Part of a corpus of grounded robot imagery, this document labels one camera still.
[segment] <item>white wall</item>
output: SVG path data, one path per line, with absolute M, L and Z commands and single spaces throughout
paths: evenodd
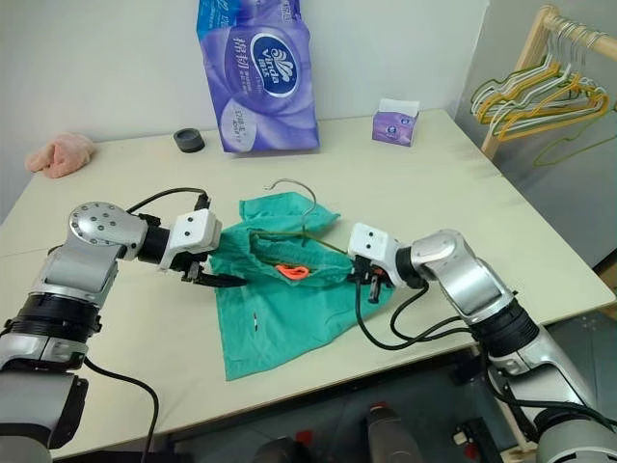
M 58 131 L 216 125 L 198 0 L 0 2 L 0 221 L 29 179 L 24 155 Z M 487 3 L 304 0 L 318 117 L 372 114 L 382 95 L 454 115 Z

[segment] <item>hanger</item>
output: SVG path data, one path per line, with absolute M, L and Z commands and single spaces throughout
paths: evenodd
M 330 244 L 322 239 L 319 239 L 317 236 L 307 232 L 307 218 L 309 217 L 309 215 L 317 208 L 317 197 L 315 195 L 315 193 L 308 187 L 306 186 L 304 183 L 302 183 L 301 181 L 295 180 L 293 178 L 279 178 L 278 180 L 276 180 L 274 183 L 272 183 L 269 186 L 264 186 L 263 189 L 270 191 L 273 190 L 279 183 L 294 183 L 296 185 L 300 185 L 302 186 L 304 189 L 306 189 L 308 191 L 308 193 L 310 194 L 310 197 L 312 198 L 312 205 L 302 214 L 302 218 L 301 223 L 302 223 L 302 228 L 300 231 L 265 231 L 265 230 L 251 230 L 251 235 L 257 235 L 257 236 L 263 236 L 263 235 L 279 235 L 279 236 L 290 236 L 290 237 L 300 237 L 303 238 L 302 241 L 302 245 L 304 246 L 306 244 L 306 240 L 310 239 L 312 241 L 316 241 L 319 244 L 321 244 L 322 246 L 326 246 L 327 248 L 332 249 L 333 251 L 337 251 L 339 253 L 344 254 L 345 256 L 347 255 L 346 251 L 343 251 L 342 249 L 336 247 L 334 244 Z
M 560 24 L 565 21 L 566 21 L 565 18 L 560 17 L 557 19 L 557 24 Z M 526 78 L 536 75 L 537 73 L 546 71 L 549 68 L 549 65 L 553 59 L 553 49 L 554 49 L 553 41 L 555 40 L 555 35 L 556 34 L 554 32 L 550 32 L 549 34 L 547 55 L 545 56 L 544 62 L 540 66 L 516 70 L 510 73 L 510 75 L 508 75 L 508 77 L 506 77 L 502 82 L 499 82 L 496 80 L 489 80 L 488 82 L 480 85 L 480 87 L 474 92 L 473 96 L 471 97 L 471 108 L 470 108 L 471 113 L 474 116 L 476 116 L 480 105 L 491 94 L 507 93 L 507 91 L 510 90 L 514 84 L 517 84 L 521 82 L 522 80 L 525 80 Z M 501 84 L 501 86 L 496 87 L 496 86 L 491 85 L 487 87 L 486 89 L 481 90 L 483 85 L 486 85 L 491 82 L 496 82 L 498 84 Z
M 500 101 L 503 101 L 503 100 L 506 100 L 506 101 L 513 100 L 525 89 L 533 87 L 536 84 L 546 82 L 547 79 L 550 79 L 551 77 L 559 74 L 561 65 L 559 61 L 554 60 L 554 49 L 556 48 L 557 52 L 560 51 L 559 44 L 561 42 L 561 35 L 563 34 L 564 30 L 570 29 L 572 27 L 576 28 L 576 25 L 574 25 L 574 23 L 572 23 L 571 21 L 566 21 L 564 19 L 563 21 L 560 21 L 560 22 L 564 22 L 564 24 L 557 34 L 556 46 L 553 47 L 553 43 L 552 43 L 553 34 L 549 35 L 549 46 L 548 46 L 547 58 L 545 59 L 545 62 L 541 66 L 534 69 L 530 73 L 520 74 L 517 78 L 512 79 L 508 84 L 506 84 L 504 87 L 502 87 L 502 89 L 500 89 L 501 92 L 488 93 L 487 95 L 489 96 L 484 101 L 480 102 L 480 100 L 478 99 L 478 102 L 476 106 L 474 106 L 473 110 L 475 111 L 475 117 L 481 123 L 488 123 L 488 121 L 485 118 L 485 115 L 487 111 L 491 107 L 493 107 L 495 104 L 498 104 Z
M 309 215 L 317 208 L 317 197 L 315 196 L 315 193 L 301 181 L 294 180 L 293 178 L 279 178 L 270 186 L 264 186 L 263 189 L 267 191 L 273 190 L 279 183 L 295 183 L 296 185 L 302 186 L 310 194 L 310 197 L 312 198 L 312 206 L 309 207 L 304 214 L 302 214 L 302 218 L 300 219 L 302 221 L 302 232 L 305 232 L 307 228 L 307 217 L 309 217 Z
M 559 49 L 559 43 L 561 40 L 561 35 L 562 33 L 565 34 L 569 34 L 572 30 L 576 29 L 576 27 L 578 27 L 580 24 L 576 24 L 574 22 L 567 22 L 566 24 L 564 24 L 564 26 L 562 27 L 562 29 L 559 31 L 559 35 L 557 37 L 557 49 L 558 51 Z M 513 117 L 516 117 L 517 119 L 520 119 L 524 116 L 527 117 L 535 117 L 539 114 L 559 114 L 562 112 L 568 112 L 568 110 L 566 109 L 565 111 L 563 109 L 557 109 L 557 110 L 545 110 L 544 108 L 547 107 L 547 104 L 552 102 L 553 100 L 556 100 L 560 95 L 564 94 L 565 92 L 560 92 L 557 94 L 553 94 L 553 98 L 549 98 L 549 99 L 545 99 L 544 101 L 542 101 L 540 104 L 535 105 L 534 109 L 536 110 L 536 112 L 533 113 L 533 115 L 530 115 L 528 112 L 522 111 L 522 112 L 513 112 L 515 108 L 518 109 L 524 109 L 527 107 L 527 105 L 529 105 L 531 103 L 531 101 L 539 95 L 542 95 L 548 91 L 550 91 L 551 89 L 558 87 L 560 84 L 565 83 L 569 76 L 570 76 L 570 71 L 573 67 L 573 60 L 574 60 L 574 53 L 573 53 L 573 49 L 571 47 L 570 50 L 570 63 L 566 66 L 566 68 L 564 69 L 564 72 L 562 73 L 561 76 L 558 76 L 554 79 L 545 81 L 544 83 L 542 83 L 542 85 L 540 85 L 537 88 L 531 88 L 530 91 L 524 96 L 524 98 L 520 101 L 517 101 L 515 99 L 511 99 L 509 101 L 506 101 L 504 104 L 499 105 L 498 109 L 496 110 L 496 112 L 493 114 L 493 117 L 490 120 L 490 129 L 492 131 L 495 131 L 495 127 L 498 126 L 501 122 L 509 120 Z M 566 88 L 566 90 L 568 91 L 568 93 L 571 92 L 572 89 L 574 89 L 576 86 L 570 86 L 568 88 Z M 566 100 L 558 100 L 560 105 L 564 105 L 567 104 L 567 99 Z
M 612 109 L 613 112 L 617 112 L 617 102 L 615 103 L 615 105 L 613 106 Z M 574 157 L 578 154 L 581 154 L 583 152 L 586 152 L 588 150 L 591 150 L 595 147 L 598 147 L 600 145 L 603 145 L 604 143 L 608 143 L 612 140 L 617 139 L 617 135 L 613 135 L 612 137 L 608 137 L 604 140 L 601 140 L 600 142 L 596 142 L 592 145 L 589 145 L 588 147 L 585 148 L 581 148 L 580 150 L 576 150 L 574 152 L 571 152 L 570 154 L 566 154 L 565 156 L 561 156 L 555 160 L 552 161 L 543 161 L 542 158 L 549 152 L 551 151 L 554 147 L 556 147 L 557 145 L 560 145 L 561 143 L 564 142 L 573 142 L 576 138 L 578 138 L 580 135 L 582 135 L 582 133 L 587 130 L 591 125 L 593 125 L 594 123 L 596 123 L 597 121 L 599 121 L 600 118 L 596 118 L 593 121 L 591 121 L 590 123 L 587 123 L 581 130 L 578 131 L 577 135 L 575 135 L 574 137 L 563 137 L 560 138 L 558 140 L 555 140 L 551 143 L 549 143 L 548 145 L 546 145 L 539 153 L 538 155 L 535 157 L 535 159 L 533 160 L 533 167 L 546 167 L 546 166 L 554 166 L 556 164 L 559 164 L 563 161 L 565 161 L 566 159 L 570 159 L 571 157 Z
M 576 39 L 573 41 L 573 47 L 575 46 L 575 44 L 577 44 L 578 39 L 582 37 L 583 34 L 586 34 L 586 30 L 581 31 L 581 33 L 576 37 Z M 596 36 L 591 37 L 590 41 L 587 43 L 586 50 L 591 48 L 593 43 L 598 39 L 600 35 L 601 34 L 596 33 Z M 593 84 L 593 81 L 591 79 L 581 76 L 585 63 L 584 56 L 584 53 L 582 53 L 580 71 L 573 74 L 573 78 L 569 85 L 546 97 L 531 112 L 517 114 L 512 119 L 507 121 L 505 125 L 501 128 L 501 130 L 498 132 L 498 139 L 500 141 L 513 140 L 515 138 L 531 135 L 533 133 L 551 130 L 571 123 L 579 123 L 585 120 L 603 116 L 608 111 L 609 98 L 603 88 L 590 87 L 589 84 Z M 573 55 L 573 48 L 571 48 L 571 61 L 575 61 Z M 533 119 L 538 115 L 538 112 L 543 105 L 555 99 L 556 97 L 559 97 L 564 93 L 571 91 L 572 89 L 581 89 L 589 94 L 589 105 L 587 108 L 577 109 L 576 111 L 571 112 L 565 112 L 556 116 Z M 522 119 L 523 117 L 530 119 L 530 121 L 523 121 L 522 123 L 517 123 L 517 121 Z M 497 123 L 493 123 L 491 127 L 494 134 Z M 529 126 L 533 128 L 529 130 L 521 130 L 522 128 Z

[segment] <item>tissue box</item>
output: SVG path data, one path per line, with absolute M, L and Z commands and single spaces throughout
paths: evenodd
M 383 98 L 373 117 L 373 140 L 410 147 L 419 107 L 419 101 Z

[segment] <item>green cloth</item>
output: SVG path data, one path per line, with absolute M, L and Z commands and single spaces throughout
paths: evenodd
M 302 214 L 311 206 L 311 200 L 297 193 L 240 202 L 242 222 L 223 231 L 210 256 L 215 274 L 249 281 L 216 289 L 227 380 L 277 367 L 329 343 L 356 322 L 355 287 L 346 282 L 352 269 L 347 256 L 301 237 L 251 233 L 299 232 Z M 306 218 L 307 232 L 323 232 L 338 217 L 318 205 Z M 274 263 L 304 265 L 310 275 L 291 281 Z M 367 302 L 368 286 L 362 291 L 362 314 L 368 315 L 380 305 Z M 391 293 L 383 288 L 382 305 Z

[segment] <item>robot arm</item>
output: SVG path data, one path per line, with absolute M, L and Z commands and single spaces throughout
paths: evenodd
M 349 254 L 383 268 L 395 286 L 438 282 L 498 372 L 489 380 L 511 402 L 571 402 L 595 409 L 595 397 L 570 359 L 457 231 L 438 231 L 405 246 L 384 231 L 357 224 Z M 540 439 L 539 461 L 553 462 L 589 446 L 597 456 L 617 457 L 617 436 L 589 416 L 557 406 L 510 408 L 523 433 Z
M 200 198 L 196 210 L 178 216 L 170 229 L 157 217 L 103 202 L 70 213 L 66 242 L 51 250 L 26 303 L 0 335 L 1 461 L 49 461 L 47 449 L 72 438 L 88 382 L 69 371 L 82 366 L 88 338 L 101 329 L 98 313 L 118 259 L 183 272 L 183 281 L 200 285 L 246 283 L 202 272 L 221 234 L 208 206 L 207 197 Z

